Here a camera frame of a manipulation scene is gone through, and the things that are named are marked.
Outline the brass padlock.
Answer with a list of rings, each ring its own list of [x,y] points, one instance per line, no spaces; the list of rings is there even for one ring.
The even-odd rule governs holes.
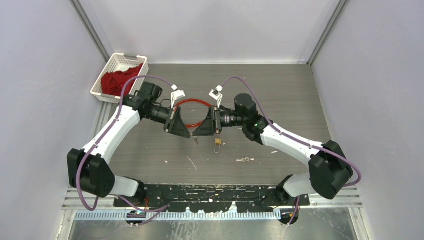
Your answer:
[[[214,140],[214,153],[215,154],[219,154],[221,151],[221,145],[222,145],[222,139],[221,138],[216,138]]]

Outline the small silver key bunch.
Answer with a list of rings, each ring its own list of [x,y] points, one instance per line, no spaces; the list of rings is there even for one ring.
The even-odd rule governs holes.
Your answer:
[[[246,162],[251,162],[251,161],[254,161],[255,159],[254,158],[250,158],[250,157],[243,157],[243,158],[241,158],[241,159],[237,159],[236,161],[237,162],[243,162],[243,163],[246,163]]]

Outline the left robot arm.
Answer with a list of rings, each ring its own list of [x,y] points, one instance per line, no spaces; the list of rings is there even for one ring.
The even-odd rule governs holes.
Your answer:
[[[93,211],[98,200],[107,196],[138,207],[145,203],[145,184],[129,177],[117,176],[109,163],[127,134],[143,119],[163,125],[165,133],[189,139],[191,134],[181,117],[181,108],[175,100],[185,93],[172,85],[171,106],[163,107],[157,100],[163,90],[156,84],[144,81],[134,94],[124,96],[112,118],[103,129],[81,149],[67,154],[69,184],[77,190],[83,206]]]

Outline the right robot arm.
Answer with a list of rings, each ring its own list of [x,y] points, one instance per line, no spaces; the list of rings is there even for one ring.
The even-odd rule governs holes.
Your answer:
[[[332,200],[354,175],[352,167],[341,159],[344,153],[338,143],[308,140],[267,121],[246,93],[234,98],[234,109],[212,106],[193,135],[214,136],[230,127],[241,127],[250,141],[277,149],[307,167],[307,173],[288,175],[277,185],[275,195],[283,205],[291,205],[298,196],[308,194]]]

